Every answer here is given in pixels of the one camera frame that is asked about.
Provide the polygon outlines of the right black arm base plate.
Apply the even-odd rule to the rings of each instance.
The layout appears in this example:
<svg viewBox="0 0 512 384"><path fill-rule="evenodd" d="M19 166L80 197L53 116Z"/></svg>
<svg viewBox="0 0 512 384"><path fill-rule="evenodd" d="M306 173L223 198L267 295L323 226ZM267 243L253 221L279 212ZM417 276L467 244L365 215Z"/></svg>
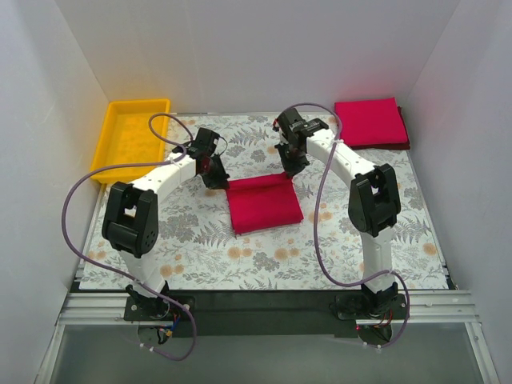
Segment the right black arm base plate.
<svg viewBox="0 0 512 384"><path fill-rule="evenodd" d="M406 300L403 295L395 299L375 303L362 294L338 294L329 304L329 310L339 320L381 320L390 315L392 319L404 319Z"/></svg>

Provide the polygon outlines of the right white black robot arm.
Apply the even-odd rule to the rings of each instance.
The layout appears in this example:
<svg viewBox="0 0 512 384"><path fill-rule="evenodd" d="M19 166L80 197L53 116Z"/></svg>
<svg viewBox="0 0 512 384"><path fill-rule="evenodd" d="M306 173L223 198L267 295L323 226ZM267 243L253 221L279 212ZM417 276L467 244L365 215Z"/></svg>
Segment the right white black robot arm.
<svg viewBox="0 0 512 384"><path fill-rule="evenodd" d="M349 189L348 216L362 240L365 269L361 281L344 285L348 293L336 297L333 311L340 319L391 314L398 300L391 241L401 211L393 167L365 160L343 143L340 127L331 129L319 118L307 121L294 107L277 116L273 129L280 135L276 149L288 177L302 172L313 157Z"/></svg>

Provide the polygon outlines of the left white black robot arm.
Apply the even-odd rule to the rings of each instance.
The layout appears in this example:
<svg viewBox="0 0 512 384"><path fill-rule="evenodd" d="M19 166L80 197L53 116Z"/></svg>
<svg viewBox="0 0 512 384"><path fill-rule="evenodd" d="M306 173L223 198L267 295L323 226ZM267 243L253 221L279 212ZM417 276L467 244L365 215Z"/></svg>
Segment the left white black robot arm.
<svg viewBox="0 0 512 384"><path fill-rule="evenodd" d="M216 152L222 136L199 128L195 138L175 147L169 162L131 182L116 182L110 188L102 224L102 236L119 252L128 274L134 277L126 287L134 304L146 316L163 319L170 310L168 291L153 248L159 235L159 203L181 184L200 176L206 188L225 190L229 175Z"/></svg>

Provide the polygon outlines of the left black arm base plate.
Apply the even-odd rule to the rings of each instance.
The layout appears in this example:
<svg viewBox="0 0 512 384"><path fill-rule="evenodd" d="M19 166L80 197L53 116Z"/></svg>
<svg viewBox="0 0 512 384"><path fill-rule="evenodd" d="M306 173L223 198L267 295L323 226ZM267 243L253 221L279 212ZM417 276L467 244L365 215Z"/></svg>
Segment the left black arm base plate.
<svg viewBox="0 0 512 384"><path fill-rule="evenodd" d="M172 321L185 312L175 304L169 304L160 297L150 298L134 290L132 285L125 288L128 293L123 319L126 321ZM164 285L161 294L168 296L186 307L190 312L194 310L195 298L190 294L175 295L168 285Z"/></svg>

